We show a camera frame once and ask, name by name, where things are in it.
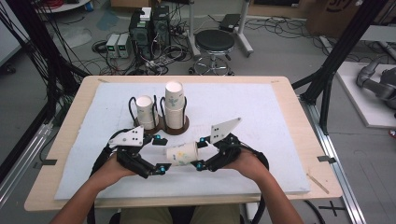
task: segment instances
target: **gray floor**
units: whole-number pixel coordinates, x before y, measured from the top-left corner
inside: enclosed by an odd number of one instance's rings
[[[212,15],[220,21],[226,13],[238,13],[240,4],[227,4],[226,8],[208,7],[210,4],[196,4],[195,27],[198,28],[203,22],[203,27],[214,28],[217,25],[206,15]],[[80,60],[90,60],[98,55],[91,51],[92,43],[106,39],[112,32],[125,32],[129,25],[128,12],[113,12],[107,7],[108,2],[102,1],[97,4],[94,12],[86,12],[83,8],[59,13],[56,19],[60,22],[76,21],[82,17],[82,21],[72,23],[69,26],[83,26],[90,30],[92,41],[73,48]],[[183,10],[182,17],[188,15]],[[257,30],[246,28],[245,34],[254,53],[249,58],[239,45],[230,53],[230,63],[236,76],[284,76],[290,82],[295,82],[306,77],[320,68],[326,60],[322,49],[312,38],[284,38],[270,33],[263,27]],[[349,60],[355,60],[356,56],[374,58],[383,53],[375,53],[360,43],[352,52]],[[23,52],[17,53],[10,62],[16,67],[16,74],[0,75],[0,161],[3,161],[9,151],[15,146],[22,134],[46,103],[46,87],[37,71]],[[173,63],[169,65],[167,75],[187,75],[193,61]],[[99,74],[100,68],[96,64],[89,64],[88,69],[93,74]],[[296,90],[296,93],[304,92],[305,87]],[[366,128],[359,117],[358,112],[350,102],[345,90],[337,78],[333,82],[331,108],[329,112],[329,132],[332,142],[345,169],[347,178],[354,190],[355,196],[367,223],[394,223],[396,218],[396,180],[392,173],[396,168],[395,139],[389,137],[387,129]],[[43,156],[50,145],[44,149]],[[2,223],[41,223],[49,222],[54,212],[29,213],[24,211],[23,204],[32,187],[39,169],[34,168],[38,162],[35,159],[31,168],[23,176],[7,202],[0,210]],[[332,200],[334,206],[344,207],[340,199]],[[318,223],[315,214],[304,202],[293,202],[305,223]],[[329,201],[314,200],[316,207],[330,206]],[[101,209],[97,212],[98,223],[107,223],[110,216],[116,210]],[[319,209],[328,223],[349,223],[347,213],[338,210],[336,213],[329,209]],[[270,223],[267,214],[261,223]]]

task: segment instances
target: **person's right arm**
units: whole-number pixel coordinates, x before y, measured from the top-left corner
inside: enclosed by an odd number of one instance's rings
[[[235,169],[241,175],[256,182],[274,224],[303,223],[282,188],[253,153],[242,150],[239,158],[225,168]]]

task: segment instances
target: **person's left arm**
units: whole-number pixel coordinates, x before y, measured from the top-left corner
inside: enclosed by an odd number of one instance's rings
[[[98,193],[127,175],[135,173],[122,167],[114,154],[79,188],[50,223],[82,223]]]

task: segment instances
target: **stool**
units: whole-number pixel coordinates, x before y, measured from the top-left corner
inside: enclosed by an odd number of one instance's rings
[[[225,55],[228,60],[231,60],[228,53],[233,50],[233,45],[233,37],[227,32],[221,30],[204,30],[199,32],[195,36],[195,46],[198,50],[209,54],[209,56],[197,60],[189,72],[191,74],[195,72],[196,74],[203,75],[211,71],[216,75],[233,75],[228,64],[217,57]]]

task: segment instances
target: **person's left hand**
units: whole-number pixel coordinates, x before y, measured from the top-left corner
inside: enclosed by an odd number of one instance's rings
[[[117,153],[114,153],[108,161],[90,177],[89,181],[99,190],[103,190],[128,175],[136,174],[121,166],[117,162]]]

